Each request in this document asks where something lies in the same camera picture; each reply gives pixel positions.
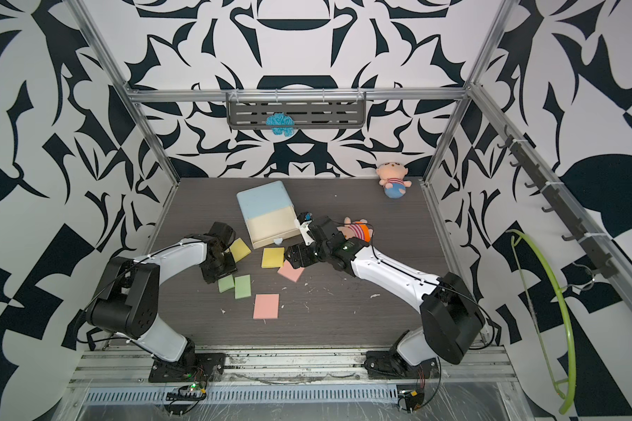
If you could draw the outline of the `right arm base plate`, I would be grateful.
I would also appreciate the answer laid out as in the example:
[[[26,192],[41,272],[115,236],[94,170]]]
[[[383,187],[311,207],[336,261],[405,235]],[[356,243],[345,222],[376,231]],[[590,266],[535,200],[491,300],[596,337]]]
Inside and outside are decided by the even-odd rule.
[[[371,379],[411,379],[428,378],[438,372],[436,359],[423,361],[413,366],[400,355],[390,350],[368,351],[365,354],[363,368]]]

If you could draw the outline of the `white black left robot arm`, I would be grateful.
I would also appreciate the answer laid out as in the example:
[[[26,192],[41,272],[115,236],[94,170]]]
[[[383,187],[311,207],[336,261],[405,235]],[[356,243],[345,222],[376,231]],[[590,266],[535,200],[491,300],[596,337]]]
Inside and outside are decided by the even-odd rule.
[[[192,234],[152,254],[112,258],[84,309],[86,322],[130,340],[161,363],[195,366],[193,342],[159,316],[160,288],[188,268],[198,267],[208,284],[233,275],[236,263],[228,249],[234,240],[231,226],[215,222],[208,233]]]

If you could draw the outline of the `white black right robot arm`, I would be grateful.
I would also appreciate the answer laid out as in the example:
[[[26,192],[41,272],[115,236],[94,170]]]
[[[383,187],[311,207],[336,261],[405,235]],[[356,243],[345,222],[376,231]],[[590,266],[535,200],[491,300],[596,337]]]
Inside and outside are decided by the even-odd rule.
[[[365,220],[335,222],[303,212],[294,224],[303,241],[284,253],[293,268],[326,263],[385,289],[421,316],[421,327],[403,333],[390,348],[389,363],[405,368],[434,358],[463,361],[486,318],[460,276],[428,274],[383,254],[372,244],[374,228]]]

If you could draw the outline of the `green sticky note pad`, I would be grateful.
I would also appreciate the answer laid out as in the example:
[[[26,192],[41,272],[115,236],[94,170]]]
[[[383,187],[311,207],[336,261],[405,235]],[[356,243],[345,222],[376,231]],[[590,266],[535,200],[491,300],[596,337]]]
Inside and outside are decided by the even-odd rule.
[[[232,275],[225,276],[217,281],[219,293],[225,293],[235,288],[235,278]]]
[[[252,296],[251,290],[251,276],[241,275],[235,277],[235,299],[250,298]]]

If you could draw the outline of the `pale blue drawer box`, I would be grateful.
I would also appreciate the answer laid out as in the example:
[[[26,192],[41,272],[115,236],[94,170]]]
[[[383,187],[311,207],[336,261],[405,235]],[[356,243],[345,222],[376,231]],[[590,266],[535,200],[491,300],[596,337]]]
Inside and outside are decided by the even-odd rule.
[[[294,205],[281,181],[241,191],[236,197],[254,249],[300,236]]]

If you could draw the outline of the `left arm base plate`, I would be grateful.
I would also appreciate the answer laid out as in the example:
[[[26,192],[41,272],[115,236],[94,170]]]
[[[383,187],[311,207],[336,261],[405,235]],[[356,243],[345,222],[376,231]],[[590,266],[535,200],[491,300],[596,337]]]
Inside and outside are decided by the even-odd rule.
[[[200,353],[184,355],[179,361],[166,362],[154,358],[149,373],[150,383],[205,382],[224,373],[226,354]]]

